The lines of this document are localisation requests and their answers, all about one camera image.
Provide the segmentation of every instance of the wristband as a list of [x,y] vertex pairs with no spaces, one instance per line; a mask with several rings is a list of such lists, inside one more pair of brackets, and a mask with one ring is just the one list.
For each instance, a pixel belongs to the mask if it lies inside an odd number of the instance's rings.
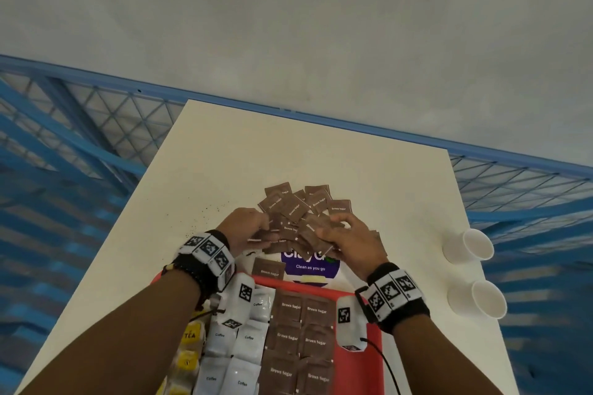
[[211,230],[196,234],[185,242],[161,275],[173,269],[187,273],[200,286],[197,305],[201,306],[212,294],[226,287],[235,273],[235,259],[225,235]]
[[379,328],[391,333],[405,319],[417,315],[431,315],[424,303],[424,295],[416,282],[397,265],[381,264],[368,278],[369,287],[360,292],[368,301],[370,313]]

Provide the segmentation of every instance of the white table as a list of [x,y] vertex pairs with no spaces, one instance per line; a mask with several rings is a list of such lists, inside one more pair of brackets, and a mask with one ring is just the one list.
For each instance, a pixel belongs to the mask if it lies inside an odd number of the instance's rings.
[[[389,258],[424,291],[445,335],[505,395],[518,394],[496,320],[455,315],[447,290],[484,279],[479,264],[455,266],[441,244],[468,227],[445,150],[337,128],[189,101],[20,389],[67,344],[136,294],[194,232],[215,227],[238,206],[256,206],[263,188],[289,181],[330,184],[356,215],[379,230]],[[344,289],[342,277],[330,287]],[[383,347],[409,393],[393,339]],[[385,369],[385,393],[393,383]]]

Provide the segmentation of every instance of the black cable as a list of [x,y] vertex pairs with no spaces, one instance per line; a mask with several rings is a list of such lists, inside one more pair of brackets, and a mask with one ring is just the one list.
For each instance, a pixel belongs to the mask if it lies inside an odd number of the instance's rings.
[[396,381],[396,376],[393,374],[391,367],[389,366],[389,362],[387,361],[387,359],[385,358],[385,355],[383,353],[381,353],[381,350],[379,350],[379,347],[377,347],[374,343],[372,343],[370,340],[365,339],[365,338],[360,338],[361,341],[363,342],[367,342],[369,345],[372,345],[373,348],[376,350],[377,353],[379,353],[381,355],[381,357],[383,358],[383,361],[385,361],[385,365],[387,366],[387,369],[389,370],[389,373],[391,373],[391,378],[393,379],[393,384],[396,385],[396,391],[397,391],[397,395],[402,395],[402,392],[400,392],[400,388],[397,385],[397,381]]
[[214,313],[220,313],[220,314],[222,314],[224,312],[226,312],[226,309],[223,309],[223,310],[211,309],[209,311],[206,311],[205,313],[198,314],[196,317],[190,318],[188,323],[193,322],[194,320],[196,320],[196,319],[198,319],[200,317],[207,316],[208,314],[214,314]]

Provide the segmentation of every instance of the purple sticker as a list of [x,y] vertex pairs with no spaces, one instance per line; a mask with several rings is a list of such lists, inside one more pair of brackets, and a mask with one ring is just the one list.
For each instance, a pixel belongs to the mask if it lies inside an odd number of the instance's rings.
[[336,278],[337,271],[340,269],[340,261],[321,257],[321,253],[315,253],[308,261],[301,258],[294,250],[290,253],[282,253],[280,258],[286,263],[286,274],[296,277],[315,275]]

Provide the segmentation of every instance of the blue metal railing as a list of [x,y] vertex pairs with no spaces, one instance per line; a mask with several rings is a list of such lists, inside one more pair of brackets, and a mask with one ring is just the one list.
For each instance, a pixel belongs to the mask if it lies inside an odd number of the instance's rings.
[[593,168],[0,56],[0,393],[18,383],[188,99],[446,148],[517,382],[590,393]]

